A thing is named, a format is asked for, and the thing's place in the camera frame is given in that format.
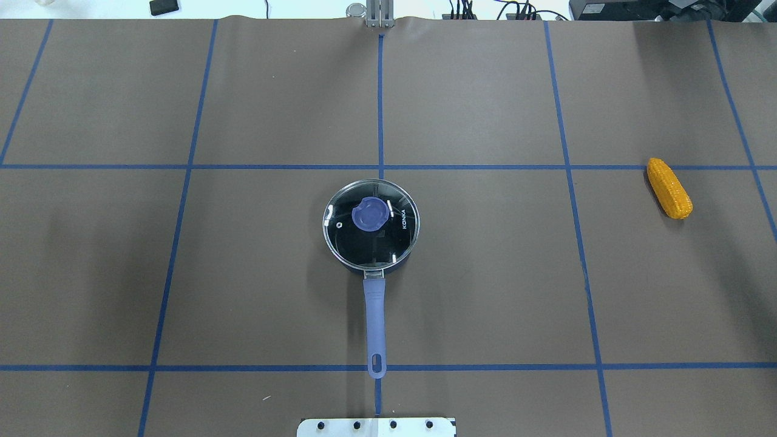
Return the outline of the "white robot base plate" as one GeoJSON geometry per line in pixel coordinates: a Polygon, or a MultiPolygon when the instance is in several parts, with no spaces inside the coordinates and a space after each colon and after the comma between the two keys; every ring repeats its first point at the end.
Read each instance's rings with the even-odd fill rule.
{"type": "Polygon", "coordinates": [[[455,418],[311,418],[297,436],[456,436],[455,418]]]}

